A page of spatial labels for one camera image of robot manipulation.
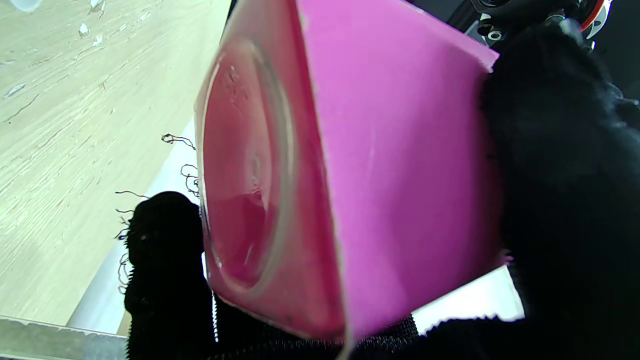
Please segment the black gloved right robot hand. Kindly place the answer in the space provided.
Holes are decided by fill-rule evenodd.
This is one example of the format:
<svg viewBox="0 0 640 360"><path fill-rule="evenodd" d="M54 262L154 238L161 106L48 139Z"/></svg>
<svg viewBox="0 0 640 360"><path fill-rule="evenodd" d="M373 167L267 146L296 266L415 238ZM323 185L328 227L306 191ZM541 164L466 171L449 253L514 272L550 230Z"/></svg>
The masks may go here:
<svg viewBox="0 0 640 360"><path fill-rule="evenodd" d="M450 319L418 335L411 317L351 360L637 360L639 102L609 80L572 19L506 41L481 109L505 189L503 242L525 316ZM140 202L125 239L128 360L334 360L219 306L205 280L199 207L165 191Z"/></svg>

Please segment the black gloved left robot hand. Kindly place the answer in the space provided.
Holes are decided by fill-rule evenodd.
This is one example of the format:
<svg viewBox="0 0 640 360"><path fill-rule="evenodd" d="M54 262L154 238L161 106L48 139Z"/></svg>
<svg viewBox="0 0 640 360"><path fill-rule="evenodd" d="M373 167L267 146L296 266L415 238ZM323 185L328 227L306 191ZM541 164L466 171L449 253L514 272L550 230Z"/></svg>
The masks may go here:
<svg viewBox="0 0 640 360"><path fill-rule="evenodd" d="M595 36L595 53L612 82L629 99L640 99L640 37L638 29L603 29Z"/></svg>

